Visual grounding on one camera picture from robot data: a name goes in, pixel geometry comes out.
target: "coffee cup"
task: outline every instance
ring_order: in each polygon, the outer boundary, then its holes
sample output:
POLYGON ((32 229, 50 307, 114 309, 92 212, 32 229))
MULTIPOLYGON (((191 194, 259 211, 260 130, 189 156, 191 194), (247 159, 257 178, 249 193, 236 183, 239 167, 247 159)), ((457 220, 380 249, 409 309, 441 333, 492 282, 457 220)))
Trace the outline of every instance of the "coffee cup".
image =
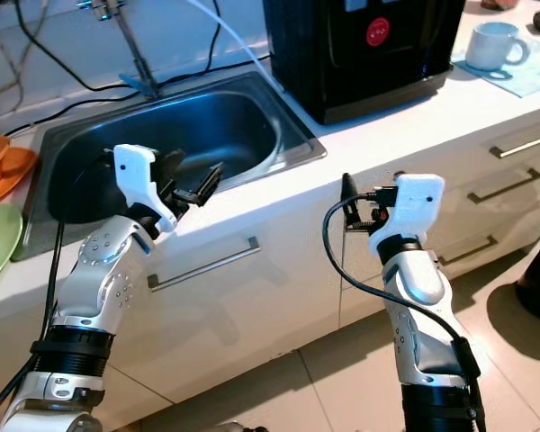
POLYGON ((518 27, 507 22, 484 22, 472 32, 466 63, 474 69, 492 71, 504 65, 521 65, 530 57, 530 48, 518 38, 518 27), (518 60, 508 58, 514 45, 522 50, 518 60))

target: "white countertop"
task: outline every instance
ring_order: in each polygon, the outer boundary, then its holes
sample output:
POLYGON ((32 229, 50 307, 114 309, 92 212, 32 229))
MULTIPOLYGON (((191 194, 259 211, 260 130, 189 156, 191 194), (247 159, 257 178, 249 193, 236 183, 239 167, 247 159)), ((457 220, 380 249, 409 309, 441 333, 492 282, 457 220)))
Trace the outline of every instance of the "white countertop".
MULTIPOLYGON (((539 1, 521 0, 514 10, 491 13, 481 9, 479 1, 468 0, 465 10, 454 51, 467 46, 472 28, 483 21, 514 23, 525 36, 540 39, 525 28, 532 22, 534 12, 540 10, 539 1)), ((205 79, 212 81, 251 68, 211 74, 205 79)), ((203 82, 195 80, 192 86, 203 82)), ((176 229, 177 237, 336 182, 344 172, 363 172, 540 109, 540 92, 519 98, 459 68, 454 69, 434 97, 334 126, 318 125, 288 94, 284 99, 318 137, 328 155, 308 165, 217 193, 207 206, 182 220, 176 229)), ((13 139, 12 144, 29 147, 33 133, 32 130, 13 139)), ((28 183, 26 180, 26 187, 19 188, 5 201, 22 205, 28 183)), ((58 279, 70 272, 78 247, 79 242, 63 248, 58 279)), ((43 302, 51 258, 50 252, 6 266, 0 274, 0 317, 43 302)))

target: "sink basin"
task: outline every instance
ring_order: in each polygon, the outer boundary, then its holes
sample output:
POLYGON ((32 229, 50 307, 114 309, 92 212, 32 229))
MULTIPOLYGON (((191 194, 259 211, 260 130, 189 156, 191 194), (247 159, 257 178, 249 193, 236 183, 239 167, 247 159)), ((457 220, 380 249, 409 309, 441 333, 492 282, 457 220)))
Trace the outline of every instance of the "sink basin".
POLYGON ((254 72, 51 127, 43 133, 40 169, 24 206, 25 228, 13 259, 52 250, 58 218, 67 208, 64 244, 83 239, 126 210, 114 172, 85 171, 105 149, 138 144, 186 154, 176 171, 192 189, 209 167, 223 163, 219 191, 325 156, 326 151, 254 72))

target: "drawer handle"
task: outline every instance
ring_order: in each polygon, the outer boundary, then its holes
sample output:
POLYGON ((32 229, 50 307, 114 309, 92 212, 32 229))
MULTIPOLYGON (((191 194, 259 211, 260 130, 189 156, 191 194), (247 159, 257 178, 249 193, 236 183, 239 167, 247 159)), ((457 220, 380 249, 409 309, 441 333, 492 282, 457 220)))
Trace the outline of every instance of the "drawer handle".
POLYGON ((527 142, 526 144, 522 144, 521 146, 511 148, 510 150, 506 150, 506 151, 502 151, 501 148, 494 146, 490 149, 490 153, 498 159, 503 159, 503 158, 507 158, 508 156, 516 155, 520 151, 531 149, 532 147, 535 147, 538 144, 540 144, 540 139, 535 139, 534 141, 527 142))
POLYGON ((530 176, 530 178, 527 178, 526 180, 522 180, 521 182, 517 182, 517 183, 511 184, 510 186, 503 187, 499 191, 489 193, 488 195, 484 195, 484 196, 478 196, 476 193, 470 192, 468 193, 468 199, 472 201, 474 204, 480 204, 485 201, 488 201, 491 198, 494 198, 495 196, 505 194, 506 192, 509 192, 520 186, 527 185, 528 183, 532 183, 540 178, 540 173, 537 172, 533 168, 528 169, 526 172, 530 176))
POLYGON ((244 249, 234 255, 226 256, 223 259, 219 259, 218 261, 214 261, 213 263, 203 265, 202 267, 195 268, 194 270, 191 270, 190 272, 180 274, 179 276, 173 277, 172 279, 168 279, 163 282, 160 282, 158 280, 157 274, 151 274, 148 276, 148 288, 153 293, 155 293, 156 291, 163 290, 167 288, 168 286, 180 284, 181 282, 187 281, 188 279, 196 277, 197 275, 203 275, 204 273, 210 272, 211 270, 214 270, 215 268, 225 266, 226 264, 232 263, 243 257, 248 257, 249 255, 255 254, 256 252, 259 252, 260 250, 262 250, 262 248, 258 244, 258 240, 256 237, 249 238, 248 243, 250 245, 248 249, 244 249))
POLYGON ((448 265, 450 265, 452 263, 463 260, 463 259, 465 259, 467 257, 471 257, 472 255, 477 254, 478 252, 482 252, 483 250, 486 250, 488 248, 491 248, 493 246, 498 245, 498 241, 493 236, 488 236, 486 239, 488 240, 488 243, 485 244, 485 245, 477 247, 476 249, 473 249, 473 250, 471 250, 469 252, 466 252, 465 254, 461 254, 460 256, 456 256, 456 257, 454 257, 452 259, 446 259, 443 256, 439 256, 438 257, 438 262, 442 266, 448 266, 448 265))

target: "wire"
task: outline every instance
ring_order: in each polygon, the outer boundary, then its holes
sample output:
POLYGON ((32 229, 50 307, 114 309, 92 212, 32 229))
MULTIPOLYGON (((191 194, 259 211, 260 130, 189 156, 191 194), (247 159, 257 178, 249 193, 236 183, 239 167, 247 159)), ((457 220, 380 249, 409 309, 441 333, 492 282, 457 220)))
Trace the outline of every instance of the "wire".
POLYGON ((0 391, 0 406, 8 398, 8 395, 14 390, 18 385, 20 380, 34 367, 34 362, 36 362, 37 355, 32 355, 28 361, 20 368, 18 373, 10 380, 10 382, 0 391))
MULTIPOLYGON (((34 31, 34 34, 33 34, 35 38, 40 35, 41 30, 44 26, 44 23, 46 22, 46 16, 48 15, 49 7, 50 7, 50 0, 42 0, 40 19, 38 21, 38 25, 36 26, 36 30, 34 31)), ((6 47, 4 46, 4 44, 2 43, 0 39, 0 50, 2 51, 4 58, 8 62, 8 65, 14 75, 14 80, 0 87, 0 94, 10 90, 11 88, 15 86, 18 86, 18 89, 19 89, 18 101, 16 102, 14 107, 8 111, 9 113, 17 110, 23 103, 23 100, 24 100, 23 74, 24 74, 24 69, 26 66, 26 61, 28 60, 28 57, 30 56, 30 51, 32 50, 32 46, 33 46, 33 43, 30 40, 24 47, 24 50, 22 51, 20 65, 17 68, 16 65, 14 64, 14 60, 12 59, 12 56, 10 55, 9 51, 6 49, 6 47)))
POLYGON ((430 318, 431 320, 439 324, 452 337, 453 340, 461 339, 462 337, 458 335, 456 330, 450 324, 448 324, 442 317, 436 315, 433 311, 423 308, 419 304, 416 304, 412 301, 408 301, 405 299, 401 299, 400 297, 396 297, 395 295, 390 294, 389 292, 378 290, 376 288, 373 288, 372 286, 368 286, 364 283, 358 282, 342 267, 342 265, 334 257, 334 253, 332 252, 332 246, 330 245, 330 239, 329 239, 329 233, 328 233, 330 219, 332 218, 332 215, 338 210, 340 210, 342 207, 344 207, 345 205, 349 205, 350 203, 355 203, 357 201, 369 201, 368 198, 369 196, 366 194, 356 195, 356 196, 347 198, 344 201, 338 202, 337 204, 333 205, 327 211, 326 216, 324 216, 324 221, 322 222, 322 241, 324 242, 324 248, 326 249, 326 255, 328 256, 330 263, 334 266, 335 270, 338 272, 339 275, 341 275, 346 281, 348 281, 350 284, 352 284, 359 290, 365 291, 377 297, 382 297, 383 299, 389 302, 395 302, 395 303, 401 304, 402 306, 406 306, 407 308, 411 308, 414 311, 420 312, 421 314, 427 316, 428 318, 430 318))
MULTIPOLYGON (((476 360, 473 356, 473 352, 470 349, 470 344, 468 340, 465 337, 460 336, 456 332, 456 330, 450 324, 448 324, 448 322, 446 322, 442 317, 436 315, 433 311, 423 308, 422 306, 412 301, 408 301, 408 300, 401 299, 400 297, 396 297, 395 295, 390 294, 389 292, 382 291, 377 288, 373 288, 372 286, 368 286, 365 283, 358 282, 342 267, 342 265, 334 257, 334 253, 332 251, 332 246, 330 245, 330 239, 329 239, 330 219, 332 218, 334 213, 336 213, 338 210, 340 210, 344 206, 349 205, 350 203, 355 203, 357 201, 371 201, 369 200, 369 198, 370 197, 367 194, 355 195, 355 196, 345 199, 344 201, 334 204, 327 211, 326 216, 324 216, 324 221, 322 222, 322 241, 324 243, 324 248, 326 249, 326 255, 328 256, 328 260, 334 266, 334 269, 338 272, 338 274, 342 276, 342 278, 344 278, 347 282, 349 282, 350 284, 352 284, 354 287, 358 288, 359 290, 362 290, 371 295, 375 295, 376 297, 381 297, 389 302, 395 302, 407 308, 411 308, 414 311, 420 312, 421 314, 433 320, 440 327, 442 327, 453 339, 452 348, 454 349, 456 358, 458 359, 458 362, 460 363, 463 374, 465 374, 466 380, 471 389, 471 395, 473 397, 473 403, 474 403, 473 406, 475 408, 481 409, 482 396, 480 393, 480 386, 478 385, 478 381, 477 381, 477 377, 480 375, 480 368, 478 364, 476 363, 476 360)), ((484 422, 483 416, 478 416, 474 420, 476 421, 476 425, 478 426, 478 430, 480 432, 486 431, 486 426, 485 426, 486 424, 484 422)))
POLYGON ((20 131, 23 131, 25 129, 31 128, 32 126, 35 126, 37 124, 42 124, 42 123, 45 123, 45 122, 49 122, 50 120, 57 119, 59 116, 67 113, 72 108, 76 108, 77 106, 80 106, 80 105, 101 104, 101 103, 104 103, 104 102, 122 102, 122 101, 127 101, 127 100, 131 99, 132 97, 137 96, 139 94, 140 94, 140 92, 134 92, 134 93, 128 94, 128 95, 126 95, 124 97, 115 97, 115 98, 112 98, 112 99, 88 99, 88 100, 85 100, 85 101, 75 102, 75 103, 70 104, 66 108, 64 108, 64 109, 62 109, 62 110, 60 110, 60 111, 58 111, 58 112, 56 112, 56 113, 54 113, 54 114, 52 114, 52 115, 50 115, 48 117, 44 117, 43 119, 34 121, 32 123, 26 123, 26 124, 23 124, 22 126, 18 126, 17 128, 14 128, 14 129, 8 131, 4 135, 6 137, 9 137, 11 135, 14 135, 17 132, 20 132, 20 131))
MULTIPOLYGON (((103 160, 98 157, 94 161, 90 162, 82 171, 80 171, 80 174, 74 179, 74 182, 70 185, 70 187, 67 189, 66 196, 70 196, 72 192, 74 191, 74 188, 78 185, 82 177, 85 173, 87 173, 90 169, 95 167, 97 164, 102 162, 103 160)), ((42 321, 42 328, 40 330, 40 338, 39 340, 43 340, 46 337, 46 334, 48 333, 48 330, 50 328, 50 323, 52 321, 52 316, 55 309, 55 297, 56 297, 56 276, 58 274, 58 268, 60 263, 60 255, 62 252, 62 240, 64 238, 64 228, 66 226, 66 216, 68 214, 68 207, 69 207, 69 200, 67 200, 66 205, 64 206, 64 211, 60 215, 60 218, 58 219, 58 228, 56 230, 56 241, 54 245, 54 254, 52 255, 52 263, 50 265, 50 273, 49 273, 49 280, 48 280, 48 289, 46 292, 46 303, 44 305, 44 319, 42 321)), ((6 401, 8 398, 8 395, 10 393, 13 393, 13 396, 17 392, 17 388, 19 388, 20 384, 22 383, 22 379, 24 376, 29 373, 35 366, 36 361, 38 360, 38 356, 35 354, 32 354, 28 361, 22 366, 20 371, 13 377, 12 380, 0 391, 0 406, 6 401)))
MULTIPOLYGON (((261 58, 259 58, 258 60, 262 61, 264 59, 267 59, 268 57, 270 57, 269 55, 265 55, 261 58)), ((241 66, 245 66, 245 65, 250 65, 252 64, 253 61, 252 60, 248 60, 248 61, 243 61, 241 63, 236 63, 236 64, 233 64, 233 65, 227 65, 227 66, 220 66, 220 67, 214 67, 214 68, 211 68, 207 73, 210 73, 210 72, 217 72, 219 70, 225 70, 225 69, 233 69, 233 68, 239 68, 241 66)), ((164 86, 168 86, 170 84, 173 84, 173 83, 177 83, 179 81, 184 81, 185 79, 188 79, 188 78, 193 78, 193 77, 200 77, 202 75, 205 75, 204 72, 196 72, 194 74, 184 74, 184 75, 180 75, 180 76, 174 76, 166 81, 163 81, 161 83, 158 83, 158 87, 162 88, 164 86)), ((58 112, 55 112, 54 114, 48 116, 48 117, 45 117, 43 119, 40 119, 40 120, 37 120, 37 121, 34 121, 32 123, 26 123, 26 124, 23 124, 22 126, 18 126, 17 128, 14 128, 12 130, 9 130, 7 133, 5 133, 4 135, 6 137, 10 137, 12 135, 14 135, 15 133, 18 133, 20 131, 24 131, 28 128, 31 128, 35 125, 38 125, 38 124, 42 124, 44 122, 49 122, 50 120, 54 120, 54 119, 57 119, 58 117, 60 117, 61 115, 67 113, 68 111, 70 111, 72 108, 75 108, 79 105, 84 105, 84 104, 99 104, 99 103, 104 103, 104 102, 121 102, 121 101, 127 101, 128 99, 131 99, 132 97, 136 96, 136 95, 139 95, 140 93, 139 92, 135 92, 135 93, 132 93, 132 94, 128 94, 124 97, 118 97, 118 98, 113 98, 113 99, 88 99, 88 100, 85 100, 85 101, 80 101, 80 102, 76 102, 76 103, 72 103, 71 105, 67 106, 66 108, 58 111, 58 112)))
MULTIPOLYGON (((216 9, 216 16, 219 18, 222 17, 220 12, 220 6, 218 5, 218 0, 212 0, 214 3, 214 9, 216 9)), ((212 37, 212 42, 210 44, 210 51, 208 51, 208 64, 206 65, 206 68, 204 69, 204 73, 207 73, 210 70, 210 67, 212 66, 212 60, 214 57, 214 48, 216 46, 216 41, 218 40, 218 36, 220 35, 220 30, 222 29, 222 26, 219 22, 216 23, 216 31, 214 32, 214 36, 212 37)))
POLYGON ((224 20, 222 20, 219 16, 217 16, 213 11, 208 9, 198 0, 186 0, 186 2, 200 9, 202 12, 210 16, 214 21, 216 21, 218 24, 224 27, 224 30, 226 30, 230 34, 230 36, 232 36, 239 43, 242 49, 244 49, 246 53, 250 56, 250 58, 256 64, 256 66, 260 70, 260 73, 266 79, 268 84, 270 84, 274 88, 274 90, 276 90, 278 93, 284 92, 281 86, 278 83, 276 83, 276 81, 272 78, 272 76, 268 73, 268 71, 264 68, 264 66, 262 66, 262 63, 260 63, 260 61, 254 54, 254 52, 252 52, 252 49, 250 49, 250 47, 244 42, 244 40, 240 38, 239 35, 224 20))
POLYGON ((113 85, 104 85, 102 87, 92 87, 88 85, 84 80, 76 74, 69 66, 67 66, 62 60, 60 60, 58 57, 56 57, 52 52, 47 49, 44 45, 40 43, 39 40, 37 40, 32 33, 28 30, 28 27, 26 27, 26 23, 24 22, 24 17, 22 14, 22 9, 20 7, 20 0, 14 0, 14 7, 16 9, 16 16, 18 18, 18 23, 20 25, 20 28, 22 29, 22 32, 26 35, 26 37, 34 44, 36 45, 41 51, 46 54, 48 57, 50 57, 56 64, 58 64, 61 68, 63 68, 69 75, 71 75, 82 87, 92 91, 92 92, 103 92, 104 90, 110 90, 112 88, 131 88, 127 84, 113 84, 113 85))

